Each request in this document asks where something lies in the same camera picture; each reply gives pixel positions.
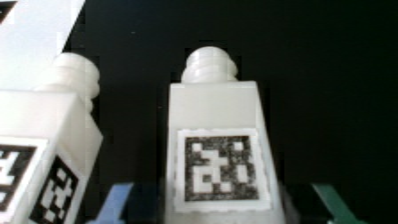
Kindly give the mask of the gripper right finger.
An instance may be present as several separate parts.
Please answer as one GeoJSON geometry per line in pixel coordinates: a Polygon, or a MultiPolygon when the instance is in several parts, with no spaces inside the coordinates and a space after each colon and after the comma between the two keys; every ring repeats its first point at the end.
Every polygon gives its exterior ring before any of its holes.
{"type": "Polygon", "coordinates": [[[333,215],[327,224],[370,224],[356,217],[334,186],[331,184],[315,183],[313,189],[333,215]]]}

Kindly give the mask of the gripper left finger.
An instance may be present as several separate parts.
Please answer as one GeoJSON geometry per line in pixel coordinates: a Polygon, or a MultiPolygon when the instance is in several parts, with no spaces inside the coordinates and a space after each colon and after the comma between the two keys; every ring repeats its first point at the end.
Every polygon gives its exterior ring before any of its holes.
{"type": "Polygon", "coordinates": [[[132,183],[118,183],[112,185],[96,219],[91,220],[87,224],[126,224],[123,211],[128,203],[132,189],[132,183]]]}

